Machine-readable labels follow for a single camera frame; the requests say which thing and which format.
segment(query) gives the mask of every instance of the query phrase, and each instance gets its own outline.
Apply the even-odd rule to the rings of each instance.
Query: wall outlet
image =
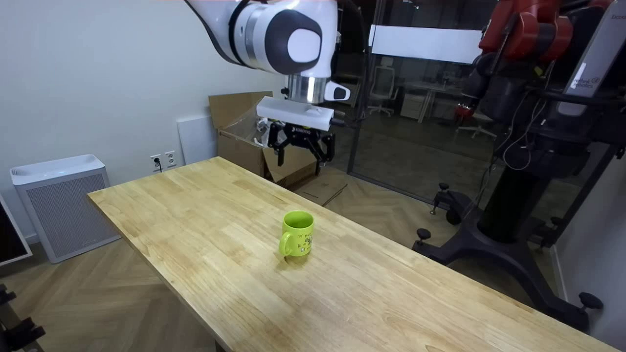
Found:
[[[163,172],[161,154],[151,154],[153,172]]]
[[[167,150],[167,152],[163,152],[165,154],[165,166],[167,168],[176,168],[178,164],[176,164],[176,150]]]

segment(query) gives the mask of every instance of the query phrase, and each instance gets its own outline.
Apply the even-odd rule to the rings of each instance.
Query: cardboard box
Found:
[[[212,95],[210,111],[217,129],[217,154],[286,187],[315,174],[315,156],[298,146],[286,146],[284,164],[272,148],[255,144],[257,103],[272,91]]]

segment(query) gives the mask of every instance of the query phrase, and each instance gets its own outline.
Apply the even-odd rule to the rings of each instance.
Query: wooden floor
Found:
[[[433,244],[456,230],[442,213],[433,215],[429,205],[333,168],[302,187],[302,193],[407,246],[417,226],[433,230]],[[456,267],[525,299],[517,283],[491,267],[476,262],[460,262]],[[2,267],[0,281],[18,293],[12,303],[16,312],[34,316],[47,330],[39,340],[43,350],[213,350],[208,328],[125,240],[63,263],[47,263],[39,250],[35,260]]]

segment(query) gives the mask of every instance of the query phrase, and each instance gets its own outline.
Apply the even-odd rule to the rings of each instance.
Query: wooden table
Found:
[[[90,197],[229,350],[611,350],[223,158]],[[305,262],[278,256],[290,209]]]

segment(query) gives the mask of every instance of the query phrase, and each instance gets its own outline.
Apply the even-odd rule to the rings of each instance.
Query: green mug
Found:
[[[307,211],[290,211],[282,218],[280,254],[307,256],[311,252],[313,215]]]

